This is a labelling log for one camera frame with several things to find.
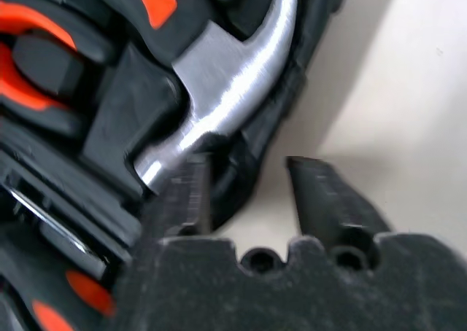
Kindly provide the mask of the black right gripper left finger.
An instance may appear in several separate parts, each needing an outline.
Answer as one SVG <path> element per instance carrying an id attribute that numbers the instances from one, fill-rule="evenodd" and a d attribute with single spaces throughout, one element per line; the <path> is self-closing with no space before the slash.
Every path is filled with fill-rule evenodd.
<path id="1" fill-rule="evenodd" d="M 207 235 L 210 214 L 211 164 L 208 155 L 194 155 L 142 209 L 143 237 Z"/>

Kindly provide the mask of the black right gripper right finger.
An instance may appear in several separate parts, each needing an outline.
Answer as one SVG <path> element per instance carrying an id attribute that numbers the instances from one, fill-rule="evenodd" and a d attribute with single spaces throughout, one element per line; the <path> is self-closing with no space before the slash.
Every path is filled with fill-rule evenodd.
<path id="1" fill-rule="evenodd" d="M 392 228 L 369 200 L 324 160 L 288 157 L 286 164 L 304 235 L 314 236 L 328 251 L 354 246 L 375 252 L 374 237 Z"/>

